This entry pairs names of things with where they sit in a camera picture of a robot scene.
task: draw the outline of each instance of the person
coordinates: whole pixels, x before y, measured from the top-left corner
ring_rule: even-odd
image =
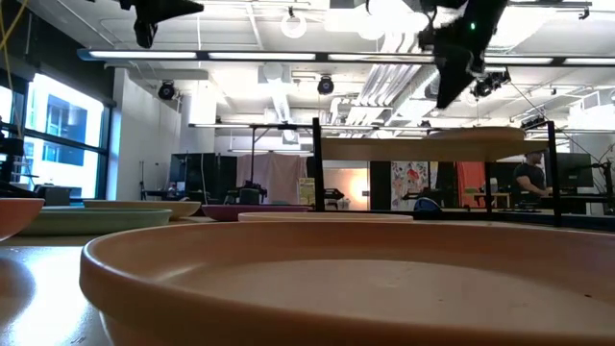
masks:
[[[526,161],[519,164],[513,172],[515,185],[520,191],[529,192],[527,200],[537,201],[551,193],[551,190],[545,187],[545,173],[538,166],[541,161],[542,152],[528,153]]]

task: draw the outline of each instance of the desk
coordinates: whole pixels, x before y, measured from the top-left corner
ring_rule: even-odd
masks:
[[[483,192],[477,192],[477,193],[466,193],[466,196],[470,196],[472,198],[474,198],[475,201],[477,201],[477,203],[479,202],[480,198],[485,198],[486,197],[486,193]],[[495,203],[495,208],[498,207],[498,197],[505,197],[506,198],[506,207],[510,208],[510,193],[506,193],[506,192],[494,192],[491,193],[491,196],[494,197],[494,203]]]

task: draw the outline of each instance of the pink plate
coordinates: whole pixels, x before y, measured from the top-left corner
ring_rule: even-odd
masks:
[[[99,237],[80,273],[115,346],[615,345],[615,235],[209,223]]]
[[[0,198],[0,241],[30,225],[44,204],[38,198]]]

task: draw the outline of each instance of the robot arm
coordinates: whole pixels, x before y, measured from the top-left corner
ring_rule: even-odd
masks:
[[[136,9],[136,43],[143,48],[151,48],[158,31],[158,23],[182,15],[202,12],[204,7],[191,0],[113,0],[119,2],[122,10]]]

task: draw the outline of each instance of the duct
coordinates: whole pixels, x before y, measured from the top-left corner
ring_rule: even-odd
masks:
[[[290,107],[286,99],[286,93],[283,87],[284,67],[279,62],[267,62],[262,67],[262,73],[270,87],[271,100],[273,101],[274,109],[278,115],[278,120],[281,123],[292,123],[290,118]],[[295,141],[297,134],[291,130],[284,130],[283,136],[286,141]]]

